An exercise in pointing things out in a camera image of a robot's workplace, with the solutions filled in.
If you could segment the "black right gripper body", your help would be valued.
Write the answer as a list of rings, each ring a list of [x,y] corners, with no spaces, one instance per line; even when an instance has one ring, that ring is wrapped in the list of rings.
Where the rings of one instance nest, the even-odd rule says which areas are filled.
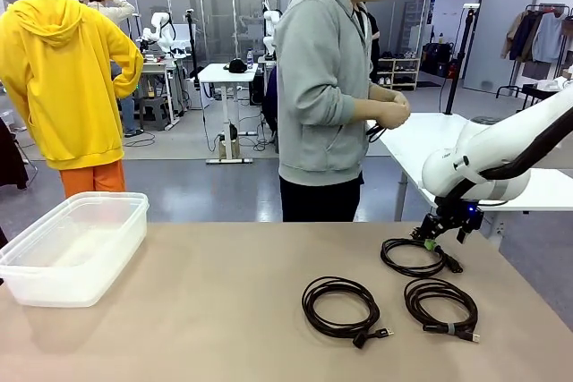
[[[427,214],[423,220],[432,222],[433,231],[444,234],[449,230],[457,230],[457,241],[464,243],[471,232],[480,229],[483,212],[476,201],[436,197],[434,203],[435,212]]]

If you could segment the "person's right hand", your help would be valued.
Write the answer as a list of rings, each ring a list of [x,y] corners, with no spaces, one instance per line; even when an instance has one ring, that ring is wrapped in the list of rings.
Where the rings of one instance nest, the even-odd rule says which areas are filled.
[[[375,120],[382,128],[393,130],[405,123],[410,116],[410,108],[396,102],[378,102]]]

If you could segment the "person's left hand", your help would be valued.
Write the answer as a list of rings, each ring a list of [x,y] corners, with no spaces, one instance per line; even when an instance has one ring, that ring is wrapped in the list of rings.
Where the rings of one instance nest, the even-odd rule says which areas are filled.
[[[407,109],[410,109],[410,104],[404,94],[394,89],[382,88],[381,100],[384,102],[394,102],[401,106],[405,106]]]

